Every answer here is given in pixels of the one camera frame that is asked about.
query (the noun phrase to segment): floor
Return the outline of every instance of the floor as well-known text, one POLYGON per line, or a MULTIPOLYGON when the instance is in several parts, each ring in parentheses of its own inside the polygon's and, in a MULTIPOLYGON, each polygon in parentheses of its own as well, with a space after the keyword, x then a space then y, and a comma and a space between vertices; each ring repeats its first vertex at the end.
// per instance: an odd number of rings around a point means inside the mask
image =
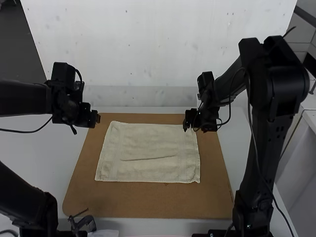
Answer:
POLYGON ((0 10, 0 79, 43 83, 46 77, 21 2, 3 3, 0 10))

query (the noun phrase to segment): table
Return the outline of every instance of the table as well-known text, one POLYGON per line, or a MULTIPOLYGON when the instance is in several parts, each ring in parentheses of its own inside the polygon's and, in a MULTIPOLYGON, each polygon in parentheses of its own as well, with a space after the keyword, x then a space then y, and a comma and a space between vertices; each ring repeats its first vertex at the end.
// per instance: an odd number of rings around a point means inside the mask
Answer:
MULTIPOLYGON (((99 112, 112 113, 183 113, 185 107, 102 107, 99 112)), ((228 117, 228 108, 221 108, 220 117, 228 117)), ((27 116, 1 118, 1 127, 33 129, 43 124, 49 116, 27 116)), ((83 146, 87 129, 78 128, 74 136, 65 125, 49 124, 35 134, 21 135, 0 133, 1 161, 34 186, 53 194, 58 206, 59 229, 69 229, 61 204, 83 146)), ((241 108, 232 108, 231 121, 218 131, 224 161, 233 193, 241 183, 250 141, 250 128, 241 108)), ((283 201, 274 188, 279 207, 292 224, 283 201)), ((190 220, 190 219, 134 219, 98 218, 98 229, 119 229, 120 236, 178 235, 191 236, 206 233, 208 229, 225 229, 230 220, 190 220)), ((12 228, 10 221, 1 216, 0 229, 12 228)), ((290 232, 282 216, 275 210, 271 221, 271 232, 275 237, 288 237, 290 232)))

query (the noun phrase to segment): cork board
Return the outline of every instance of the cork board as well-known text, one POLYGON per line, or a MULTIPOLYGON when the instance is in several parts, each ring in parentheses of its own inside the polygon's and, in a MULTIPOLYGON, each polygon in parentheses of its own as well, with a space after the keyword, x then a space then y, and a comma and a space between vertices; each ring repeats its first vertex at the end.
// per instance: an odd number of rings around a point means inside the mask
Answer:
POLYGON ((200 183, 95 181, 104 137, 113 120, 128 123, 182 124, 184 115, 101 114, 89 129, 63 202, 69 215, 89 208, 94 217, 231 219, 233 198, 216 132, 197 132, 200 183))

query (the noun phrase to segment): wire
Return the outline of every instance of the wire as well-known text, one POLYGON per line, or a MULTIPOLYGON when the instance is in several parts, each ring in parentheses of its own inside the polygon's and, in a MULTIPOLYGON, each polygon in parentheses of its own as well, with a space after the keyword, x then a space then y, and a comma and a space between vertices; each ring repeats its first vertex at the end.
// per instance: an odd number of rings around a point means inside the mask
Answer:
POLYGON ((285 214, 282 212, 282 210, 279 208, 278 204, 277 204, 277 201, 276 201, 276 198, 275 196, 273 195, 273 192, 272 190, 270 189, 268 183, 265 181, 264 177, 262 176, 261 174, 261 171, 260 171, 260 167, 259 167, 259 158, 258 158, 258 149, 257 149, 257 143, 256 143, 256 139, 255 139, 255 136, 254 136, 254 132, 253 132, 253 128, 252 128, 252 121, 251 121, 251 116, 250 116, 250 91, 249 91, 249 95, 248 95, 248 119, 249 119, 249 126, 250 126, 250 130, 251 130, 251 136, 252 136, 252 139, 253 139, 253 144, 254 144, 254 147, 255 147, 255 152, 256 152, 256 166, 257 166, 257 169, 258 169, 258 174, 259 174, 259 177, 260 179, 262 180, 262 182, 265 184, 266 188, 268 189, 269 191, 269 194, 270 196, 272 197, 274 203, 275 203, 275 206, 276 206, 276 209, 279 211, 279 213, 282 215, 282 217, 284 218, 290 232, 291 232, 291 235, 292 237, 294 237, 294 233, 292 231, 292 228, 289 224, 289 221, 288 219, 286 218, 285 214))
POLYGON ((80 87, 79 87, 79 90, 81 90, 81 88, 82 88, 82 76, 81 76, 81 74, 80 74, 80 72, 79 72, 78 69, 75 69, 75 71, 76 71, 76 73, 78 74, 78 77, 79 77, 79 79, 80 79, 80 87))
MULTIPOLYGON (((237 73, 240 72, 241 70, 243 70, 243 71, 246 72, 245 68, 239 68, 239 69, 234 73, 234 75, 233 75, 233 77, 232 77, 231 85, 230 85, 230 87, 229 87, 229 116, 228 116, 228 119, 227 119, 225 122, 223 122, 220 118, 217 118, 218 120, 221 121, 221 123, 217 123, 217 124, 216 124, 217 126, 220 126, 218 129, 220 129, 223 125, 227 124, 227 123, 231 120, 231 114, 232 114, 232 110, 231 110, 231 103, 232 103, 232 101, 231 101, 232 87, 233 87, 233 82, 234 82, 234 79, 235 79, 237 73)), ((210 123, 210 122, 205 122, 205 123, 201 124, 196 130, 194 129, 194 124, 195 124, 196 118, 197 118, 197 116, 198 116, 198 114, 199 114, 201 105, 202 105, 202 103, 199 105, 198 110, 197 110, 197 114, 196 114, 196 116, 194 117, 194 120, 193 120, 193 131, 194 131, 194 132, 199 131, 201 128, 203 128, 203 127, 206 126, 206 125, 215 125, 215 124, 210 123)))
POLYGON ((19 234, 16 233, 14 230, 3 230, 3 231, 0 231, 0 235, 3 235, 3 234, 11 234, 13 235, 14 237, 18 237, 19 234))
POLYGON ((226 233, 225 233, 224 237, 226 237, 228 231, 230 231, 233 226, 234 226, 234 224, 233 224, 233 222, 231 222, 231 224, 228 226, 228 228, 227 228, 227 230, 226 230, 226 233))
POLYGON ((40 131, 42 128, 44 128, 51 120, 52 120, 53 116, 50 117, 50 119, 44 123, 44 125, 34 131, 19 131, 19 130, 12 130, 12 129, 5 129, 5 128, 0 128, 0 131, 2 132, 14 132, 14 133, 35 133, 35 132, 38 132, 40 131))
POLYGON ((291 29, 289 29, 283 36, 282 38, 285 38, 291 31, 293 31, 296 28, 296 26, 293 26, 291 29))

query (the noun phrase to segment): folded towel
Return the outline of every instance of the folded towel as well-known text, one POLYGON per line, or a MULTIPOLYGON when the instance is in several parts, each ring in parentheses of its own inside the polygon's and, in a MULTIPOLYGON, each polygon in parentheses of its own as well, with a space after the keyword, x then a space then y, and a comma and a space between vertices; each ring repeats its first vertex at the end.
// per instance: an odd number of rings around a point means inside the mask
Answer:
POLYGON ((199 183, 196 134, 182 125, 112 121, 105 135, 95 180, 199 183))

